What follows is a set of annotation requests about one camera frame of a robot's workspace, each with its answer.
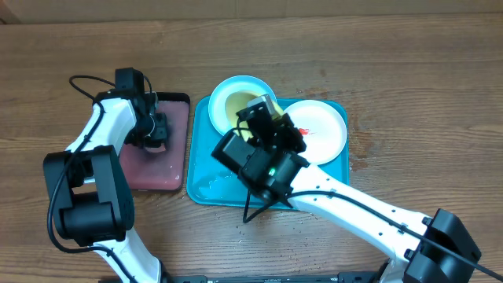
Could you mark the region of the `red sponge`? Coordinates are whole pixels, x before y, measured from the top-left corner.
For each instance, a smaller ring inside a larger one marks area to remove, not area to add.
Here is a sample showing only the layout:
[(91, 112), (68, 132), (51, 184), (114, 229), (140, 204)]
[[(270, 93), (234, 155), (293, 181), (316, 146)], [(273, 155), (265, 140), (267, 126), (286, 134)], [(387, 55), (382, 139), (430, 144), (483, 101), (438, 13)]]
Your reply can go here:
[(166, 148), (161, 145), (160, 147), (145, 147), (145, 150), (149, 153), (162, 153), (166, 151)]

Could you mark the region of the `dark tray with red water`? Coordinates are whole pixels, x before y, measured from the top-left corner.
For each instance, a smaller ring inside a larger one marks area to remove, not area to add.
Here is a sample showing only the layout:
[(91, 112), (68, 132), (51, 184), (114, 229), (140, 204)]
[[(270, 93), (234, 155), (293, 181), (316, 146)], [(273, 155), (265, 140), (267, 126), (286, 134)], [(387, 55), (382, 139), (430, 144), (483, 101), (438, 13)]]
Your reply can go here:
[(182, 187), (190, 98), (185, 93), (159, 93), (157, 111), (167, 117), (166, 151), (149, 153), (134, 145), (121, 148), (119, 162), (127, 183), (134, 190), (178, 191)]

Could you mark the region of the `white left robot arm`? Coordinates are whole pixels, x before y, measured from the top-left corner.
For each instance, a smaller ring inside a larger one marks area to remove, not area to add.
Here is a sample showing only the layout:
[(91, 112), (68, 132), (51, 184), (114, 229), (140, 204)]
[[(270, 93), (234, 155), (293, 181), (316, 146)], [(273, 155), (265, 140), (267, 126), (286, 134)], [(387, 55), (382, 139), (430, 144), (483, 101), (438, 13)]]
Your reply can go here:
[(62, 252), (96, 252), (122, 282), (167, 282), (163, 264), (134, 229), (134, 201), (119, 163), (136, 123), (130, 101), (96, 102), (80, 136), (66, 150), (46, 155), (47, 231)]

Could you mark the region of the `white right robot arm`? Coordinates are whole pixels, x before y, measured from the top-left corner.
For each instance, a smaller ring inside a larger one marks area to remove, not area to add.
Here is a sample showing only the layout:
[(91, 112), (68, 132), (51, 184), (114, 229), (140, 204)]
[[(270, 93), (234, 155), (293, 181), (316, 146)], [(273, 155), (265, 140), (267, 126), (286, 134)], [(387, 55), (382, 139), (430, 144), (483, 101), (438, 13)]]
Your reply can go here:
[(481, 253), (456, 215), (398, 208), (324, 171), (346, 139), (343, 117), (326, 103), (285, 110), (258, 103), (237, 112), (213, 155), (266, 206), (282, 203), (329, 219), (381, 250), (388, 261), (380, 282), (469, 281)]

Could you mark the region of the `yellow plate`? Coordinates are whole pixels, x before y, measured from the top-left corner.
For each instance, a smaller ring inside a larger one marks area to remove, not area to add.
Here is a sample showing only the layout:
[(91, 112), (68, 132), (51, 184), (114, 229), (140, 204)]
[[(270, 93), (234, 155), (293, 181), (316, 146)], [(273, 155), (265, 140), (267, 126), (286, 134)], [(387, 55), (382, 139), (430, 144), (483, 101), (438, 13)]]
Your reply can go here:
[(277, 118), (284, 114), (284, 111), (279, 106), (279, 104), (272, 100), (272, 97), (269, 94), (260, 94), (251, 90), (240, 90), (235, 93), (232, 93), (226, 99), (226, 117), (232, 128), (234, 127), (244, 127), (248, 128), (248, 124), (246, 122), (238, 123), (238, 115), (237, 113), (240, 110), (243, 110), (248, 107), (248, 103), (257, 97), (267, 98), (272, 101), (272, 105), (274, 107), (273, 118)]

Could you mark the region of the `light blue plate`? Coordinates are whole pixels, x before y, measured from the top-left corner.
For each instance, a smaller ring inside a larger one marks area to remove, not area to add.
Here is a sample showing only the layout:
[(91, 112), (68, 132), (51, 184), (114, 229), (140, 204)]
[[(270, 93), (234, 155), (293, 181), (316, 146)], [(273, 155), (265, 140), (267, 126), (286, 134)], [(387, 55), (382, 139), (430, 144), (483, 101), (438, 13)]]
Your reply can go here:
[(226, 99), (232, 93), (240, 90), (251, 90), (260, 94), (269, 94), (272, 100), (277, 102), (272, 89), (259, 78), (250, 75), (236, 75), (225, 79), (213, 90), (208, 105), (210, 121), (221, 135), (224, 135), (232, 128), (226, 117)]

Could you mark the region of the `teal plastic tray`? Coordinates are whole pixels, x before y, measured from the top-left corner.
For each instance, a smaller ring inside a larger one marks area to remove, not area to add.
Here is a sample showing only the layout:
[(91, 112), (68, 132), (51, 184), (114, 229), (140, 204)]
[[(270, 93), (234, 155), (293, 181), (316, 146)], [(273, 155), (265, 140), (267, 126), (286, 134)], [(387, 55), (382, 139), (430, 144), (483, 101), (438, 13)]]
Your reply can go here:
[[(209, 118), (210, 97), (204, 97), (195, 107), (191, 138), (186, 191), (198, 204), (243, 208), (247, 198), (246, 187), (237, 176), (211, 156), (222, 138)], [(334, 101), (323, 101), (333, 107), (347, 122), (344, 107)], [(320, 168), (338, 181), (350, 185), (348, 142), (337, 158)]]

